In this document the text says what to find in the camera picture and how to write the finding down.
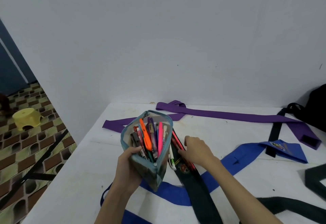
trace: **white wall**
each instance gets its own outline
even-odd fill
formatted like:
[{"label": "white wall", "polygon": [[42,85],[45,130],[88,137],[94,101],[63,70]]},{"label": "white wall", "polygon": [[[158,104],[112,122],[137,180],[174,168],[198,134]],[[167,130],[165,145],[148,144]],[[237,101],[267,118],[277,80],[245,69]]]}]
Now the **white wall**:
[{"label": "white wall", "polygon": [[0,17],[77,141],[109,101],[282,106],[326,83],[326,0],[0,0]]}]

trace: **hand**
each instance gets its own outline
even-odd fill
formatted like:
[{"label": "hand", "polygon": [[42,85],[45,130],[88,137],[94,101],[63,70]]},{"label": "hand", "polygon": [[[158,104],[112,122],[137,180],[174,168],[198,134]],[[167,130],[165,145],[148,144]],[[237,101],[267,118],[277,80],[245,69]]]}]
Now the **hand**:
[{"label": "hand", "polygon": [[129,157],[139,151],[141,151],[141,146],[137,148],[129,147],[119,156],[115,178],[112,183],[112,187],[118,188],[123,194],[129,196],[135,192],[142,180],[139,173],[129,161]]},{"label": "hand", "polygon": [[179,150],[178,153],[186,160],[203,168],[206,168],[207,164],[215,158],[206,143],[198,137],[185,136],[185,146],[187,150]]}]

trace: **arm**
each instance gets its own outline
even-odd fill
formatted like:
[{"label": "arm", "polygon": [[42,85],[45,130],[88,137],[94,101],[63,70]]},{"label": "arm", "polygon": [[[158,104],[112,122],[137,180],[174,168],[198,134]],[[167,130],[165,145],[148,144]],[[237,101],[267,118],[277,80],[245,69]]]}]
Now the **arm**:
[{"label": "arm", "polygon": [[121,223],[128,200],[141,183],[141,176],[129,161],[140,150],[141,147],[129,147],[119,156],[115,178],[94,224]]},{"label": "arm", "polygon": [[214,177],[242,224],[282,224],[227,171],[203,140],[186,136],[185,146],[186,151],[179,150],[181,156],[202,166]]}]

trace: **orange highlighter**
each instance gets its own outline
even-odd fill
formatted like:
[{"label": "orange highlighter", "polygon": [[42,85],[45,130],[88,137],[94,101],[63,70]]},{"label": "orange highlighter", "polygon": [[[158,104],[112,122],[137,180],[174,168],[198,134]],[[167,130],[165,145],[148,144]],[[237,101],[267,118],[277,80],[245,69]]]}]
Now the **orange highlighter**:
[{"label": "orange highlighter", "polygon": [[149,135],[147,133],[144,121],[142,119],[139,119],[139,123],[141,124],[141,130],[143,131],[144,134],[144,143],[145,143],[145,147],[148,151],[152,151],[152,143],[151,140],[149,138]]}]

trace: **left hand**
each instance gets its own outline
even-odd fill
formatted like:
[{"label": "left hand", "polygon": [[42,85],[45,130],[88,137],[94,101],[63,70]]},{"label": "left hand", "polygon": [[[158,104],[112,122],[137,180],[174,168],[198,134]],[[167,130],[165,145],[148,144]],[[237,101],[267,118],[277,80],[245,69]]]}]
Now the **left hand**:
[{"label": "left hand", "polygon": [[121,190],[123,194],[128,194],[130,196],[135,192],[142,180],[142,177],[129,161],[129,157],[139,151],[141,151],[141,146],[136,148],[129,147],[119,156],[115,178],[112,183],[112,187],[115,187]]}]

